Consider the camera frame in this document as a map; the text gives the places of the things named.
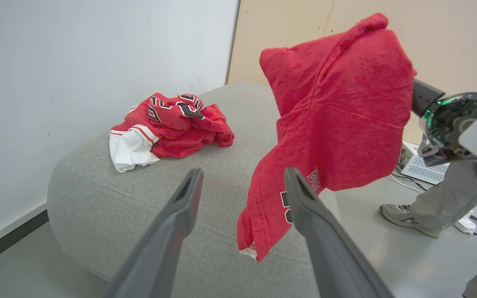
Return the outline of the red white sports jersey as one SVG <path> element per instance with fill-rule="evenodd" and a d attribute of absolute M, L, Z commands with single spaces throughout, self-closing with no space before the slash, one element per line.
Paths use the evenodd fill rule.
<path fill-rule="evenodd" d="M 234 141 L 217 105 L 207 106 L 193 94 L 173 98 L 153 94 L 130 108 L 108 137 L 111 161 L 120 173 L 161 158 L 185 158 L 214 143 L 230 147 Z"/>

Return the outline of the red printed sweatshirt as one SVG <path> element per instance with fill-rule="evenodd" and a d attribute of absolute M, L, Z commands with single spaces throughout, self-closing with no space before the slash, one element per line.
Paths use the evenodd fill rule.
<path fill-rule="evenodd" d="M 256 166 L 237 221 L 240 253 L 261 262 L 290 229 L 286 168 L 316 194 L 363 187 L 394 170 L 416 71 L 388 23 L 375 13 L 345 32 L 261 51 L 280 118 L 277 144 Z"/>

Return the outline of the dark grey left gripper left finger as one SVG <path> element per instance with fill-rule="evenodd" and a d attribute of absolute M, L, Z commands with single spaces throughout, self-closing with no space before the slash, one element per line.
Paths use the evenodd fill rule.
<path fill-rule="evenodd" d="M 105 298 L 170 298 L 183 240 L 193 231 L 204 172 L 191 169 L 108 286 Z"/>

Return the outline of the white black wall baseboard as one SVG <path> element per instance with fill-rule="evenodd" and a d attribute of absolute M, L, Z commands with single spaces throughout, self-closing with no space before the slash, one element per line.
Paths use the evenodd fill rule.
<path fill-rule="evenodd" d="M 0 254 L 49 221 L 47 199 L 0 225 Z"/>

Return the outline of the white electronics box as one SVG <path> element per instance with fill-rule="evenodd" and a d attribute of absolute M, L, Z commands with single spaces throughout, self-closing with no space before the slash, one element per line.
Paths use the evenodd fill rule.
<path fill-rule="evenodd" d="M 443 181 L 448 167 L 448 163 L 432 167 L 426 166 L 424 159 L 418 155 L 418 145 L 405 141 L 402 142 L 402 148 L 396 166 L 399 173 L 407 177 L 437 185 Z"/>

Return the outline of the grey sneaker shoe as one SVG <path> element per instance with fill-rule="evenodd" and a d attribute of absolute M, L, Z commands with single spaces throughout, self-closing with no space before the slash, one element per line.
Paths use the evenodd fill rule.
<path fill-rule="evenodd" d="M 410 207 L 411 205 L 384 204 L 379 206 L 379 212 L 384 219 L 394 225 L 403 228 L 413 228 L 422 234 L 438 239 L 441 236 L 441 232 L 432 231 L 416 222 L 410 213 Z"/>

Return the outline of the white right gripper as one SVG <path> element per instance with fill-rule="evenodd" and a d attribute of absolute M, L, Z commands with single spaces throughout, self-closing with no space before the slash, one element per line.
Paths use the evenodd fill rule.
<path fill-rule="evenodd" d="M 440 99 L 445 92 L 413 79 L 411 111 L 423 117 L 424 135 L 418 154 L 425 161 L 474 159 L 459 142 L 460 136 L 477 120 L 477 92 Z"/>

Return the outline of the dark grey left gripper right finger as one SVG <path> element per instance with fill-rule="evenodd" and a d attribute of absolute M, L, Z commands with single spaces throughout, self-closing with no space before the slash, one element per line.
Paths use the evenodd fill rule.
<path fill-rule="evenodd" d="M 305 238 L 320 298 L 394 298 L 297 168 L 284 171 L 293 225 Z"/>

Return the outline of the grey fabric ottoman seat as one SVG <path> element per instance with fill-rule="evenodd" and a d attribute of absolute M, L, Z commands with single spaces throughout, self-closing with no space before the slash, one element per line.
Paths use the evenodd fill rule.
<path fill-rule="evenodd" d="M 184 240 L 172 298 L 319 298 L 304 238 L 294 228 L 262 262 L 237 247 L 237 219 L 259 161 L 276 145 L 272 91 L 235 82 L 199 95 L 234 134 L 187 158 L 115 170 L 108 136 L 65 156 L 49 182 L 48 216 L 65 255 L 110 280 L 192 168 L 204 172 L 195 228 Z"/>

